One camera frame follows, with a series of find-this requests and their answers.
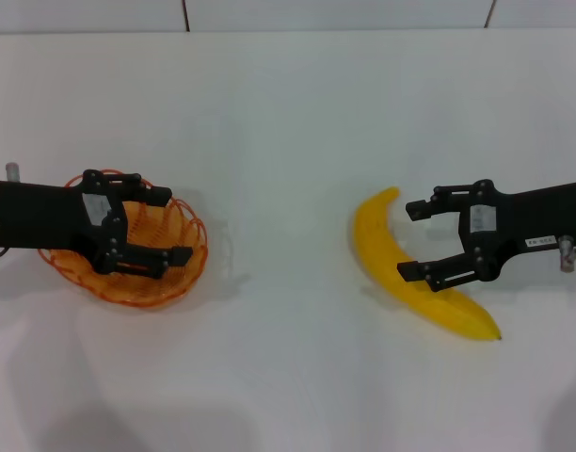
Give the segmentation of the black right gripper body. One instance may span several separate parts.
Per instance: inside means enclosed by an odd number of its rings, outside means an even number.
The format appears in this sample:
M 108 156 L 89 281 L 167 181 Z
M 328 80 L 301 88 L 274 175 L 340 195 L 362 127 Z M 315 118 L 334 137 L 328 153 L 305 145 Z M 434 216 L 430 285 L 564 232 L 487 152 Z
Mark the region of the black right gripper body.
M 479 183 L 467 216 L 459 219 L 464 254 L 472 258 L 478 281 L 496 280 L 511 258 L 558 250 L 560 269 L 576 264 L 576 183 L 505 194 L 491 181 Z

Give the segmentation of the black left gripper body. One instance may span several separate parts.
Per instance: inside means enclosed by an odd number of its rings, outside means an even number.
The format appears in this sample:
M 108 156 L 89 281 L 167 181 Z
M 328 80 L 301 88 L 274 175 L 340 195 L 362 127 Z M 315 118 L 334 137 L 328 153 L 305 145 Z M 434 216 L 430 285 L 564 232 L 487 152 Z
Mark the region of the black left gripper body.
M 95 169 L 75 186 L 0 181 L 0 248 L 69 250 L 99 274 L 119 270 L 128 230 L 124 185 Z

